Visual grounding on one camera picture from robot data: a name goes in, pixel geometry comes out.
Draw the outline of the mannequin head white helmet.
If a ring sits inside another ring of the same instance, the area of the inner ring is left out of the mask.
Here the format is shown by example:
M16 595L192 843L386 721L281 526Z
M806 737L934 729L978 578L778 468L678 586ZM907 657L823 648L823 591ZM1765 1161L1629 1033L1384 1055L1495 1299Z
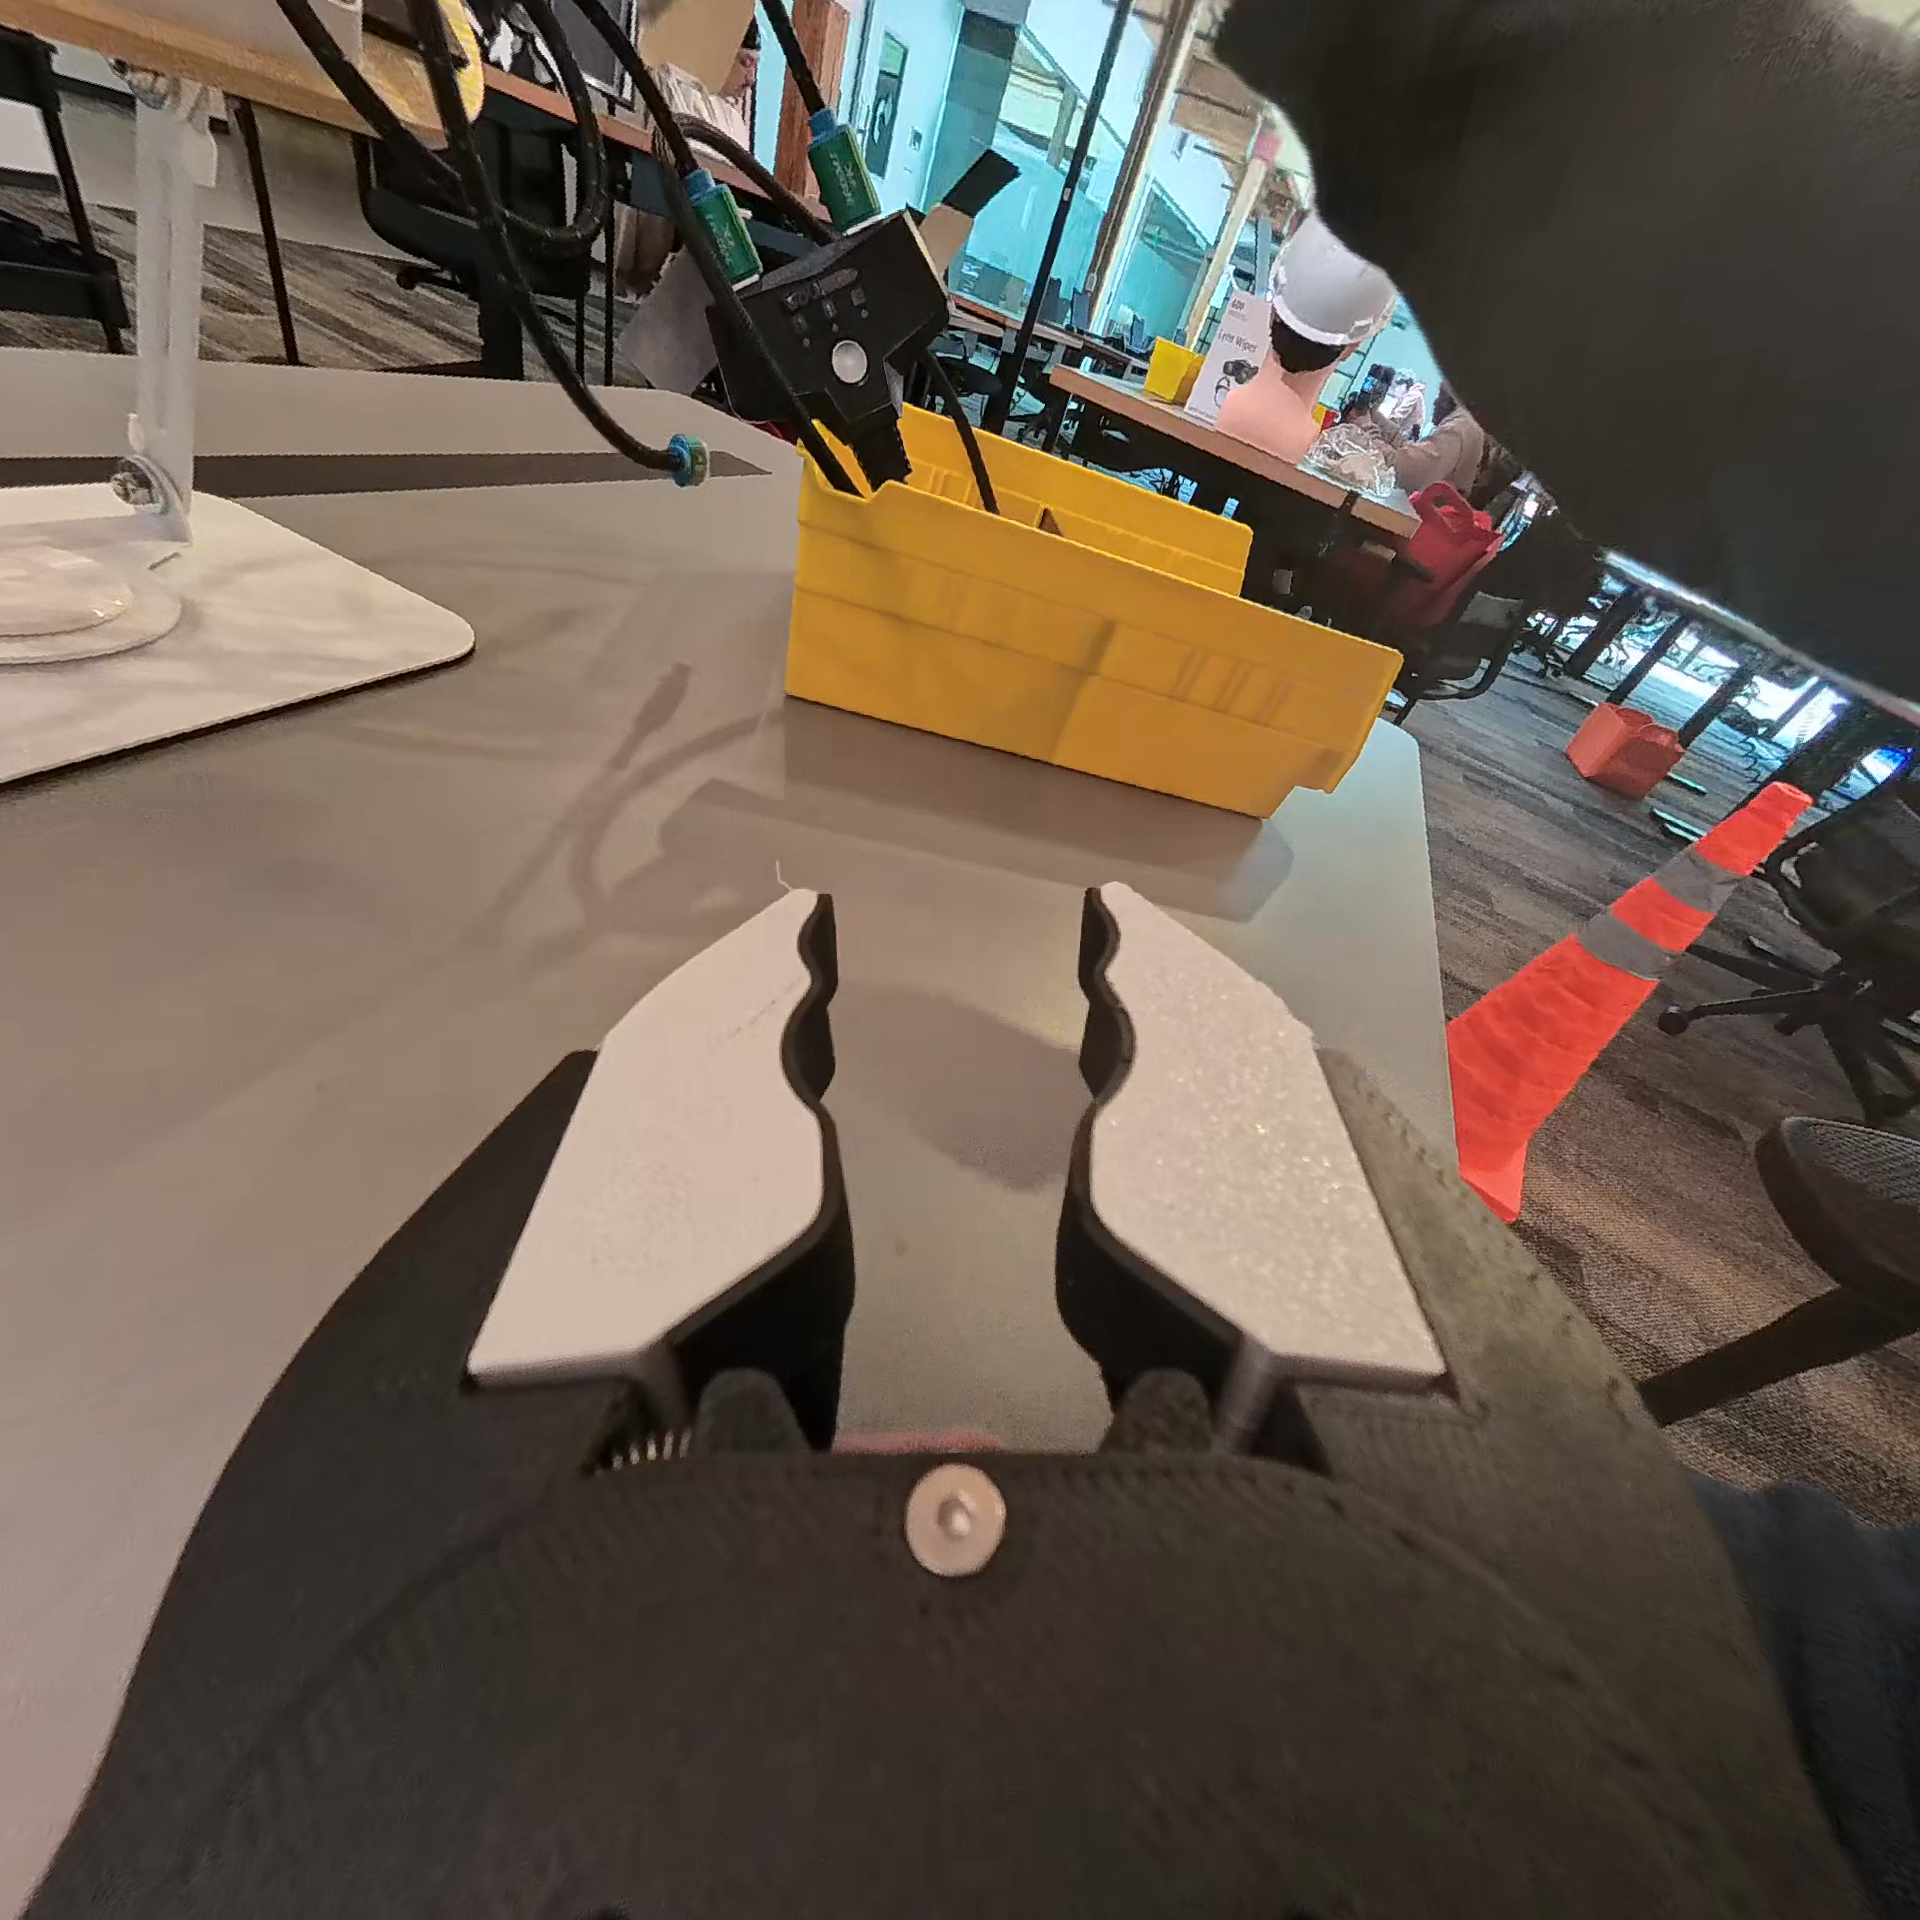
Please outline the mannequin head white helmet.
M1261 370L1217 410L1217 432L1278 461L1303 463L1324 436L1330 374L1395 316L1399 286L1352 253L1324 212L1279 245L1266 295Z

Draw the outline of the black office chair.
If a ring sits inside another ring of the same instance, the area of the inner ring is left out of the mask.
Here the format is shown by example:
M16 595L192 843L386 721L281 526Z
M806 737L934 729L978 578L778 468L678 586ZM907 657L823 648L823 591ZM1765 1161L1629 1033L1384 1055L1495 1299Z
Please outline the black office chair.
M1859 1116L1894 1129L1918 1116L1918 775L1877 785L1812 825L1797 831L1760 867L1790 929L1827 955L1803 965L1783 946L1695 945L1685 957L1744 981L1742 1001L1670 1004L1655 1027L1679 1038L1714 1019L1760 1019L1780 1038L1817 1033L1843 1071Z

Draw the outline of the person's right forearm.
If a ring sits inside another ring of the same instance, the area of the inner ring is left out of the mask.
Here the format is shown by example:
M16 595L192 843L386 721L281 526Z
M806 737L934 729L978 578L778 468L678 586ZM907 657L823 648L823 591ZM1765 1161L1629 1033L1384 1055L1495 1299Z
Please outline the person's right forearm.
M1918 707L1918 30L1232 4L1216 47L1589 542Z

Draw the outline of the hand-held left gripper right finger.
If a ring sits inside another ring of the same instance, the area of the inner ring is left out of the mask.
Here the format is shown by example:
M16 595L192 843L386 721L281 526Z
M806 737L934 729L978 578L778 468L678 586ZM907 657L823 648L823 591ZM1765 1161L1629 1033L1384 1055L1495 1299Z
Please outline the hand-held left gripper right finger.
M1216 1449L1261 1452L1301 1389L1446 1389L1324 1052L1284 996L1123 883L1084 891L1078 988L1089 1106L1058 1313L1106 1406L1178 1371Z

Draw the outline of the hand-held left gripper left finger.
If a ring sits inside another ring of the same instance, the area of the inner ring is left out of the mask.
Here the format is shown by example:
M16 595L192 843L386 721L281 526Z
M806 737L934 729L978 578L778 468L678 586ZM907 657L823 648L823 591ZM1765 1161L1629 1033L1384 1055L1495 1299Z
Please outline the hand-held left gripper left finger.
M832 1447L854 1316L832 996L832 897L789 887L612 1027L472 1385L627 1382L657 1426L688 1426L709 1382L748 1369Z

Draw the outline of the white tablet stand base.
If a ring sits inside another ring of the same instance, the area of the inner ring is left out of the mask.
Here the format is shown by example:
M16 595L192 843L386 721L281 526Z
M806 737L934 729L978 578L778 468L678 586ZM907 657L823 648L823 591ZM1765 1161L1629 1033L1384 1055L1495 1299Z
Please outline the white tablet stand base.
M463 619L195 490L212 89L136 99L136 374L108 485L4 502L4 785L463 664Z

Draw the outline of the black hdmi switch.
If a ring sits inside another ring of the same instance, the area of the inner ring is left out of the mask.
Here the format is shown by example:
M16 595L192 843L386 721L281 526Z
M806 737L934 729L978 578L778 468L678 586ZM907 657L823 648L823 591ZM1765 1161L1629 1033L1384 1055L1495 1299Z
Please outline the black hdmi switch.
M957 392L934 355L955 314L943 275L914 212L862 228L763 270L738 290L746 324L709 314L730 410L763 429L799 436L799 418L832 438L869 488L907 485L912 399Z

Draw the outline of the orange plastic crate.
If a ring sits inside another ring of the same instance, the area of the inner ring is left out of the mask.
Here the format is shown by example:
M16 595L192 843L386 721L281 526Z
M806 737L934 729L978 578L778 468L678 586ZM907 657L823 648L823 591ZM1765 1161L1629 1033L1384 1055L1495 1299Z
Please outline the orange plastic crate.
M1594 707L1566 748L1584 782L1632 805L1654 796L1685 751L1679 733L1621 702Z

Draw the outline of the yellow plastic bin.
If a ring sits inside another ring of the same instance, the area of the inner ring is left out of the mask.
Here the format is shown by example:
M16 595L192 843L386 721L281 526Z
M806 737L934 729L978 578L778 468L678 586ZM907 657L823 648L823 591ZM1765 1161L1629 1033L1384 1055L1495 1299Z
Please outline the yellow plastic bin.
M902 414L906 485L805 453L784 688L1266 819L1330 795L1401 676L1366 636L1241 598L1252 528L1055 453Z

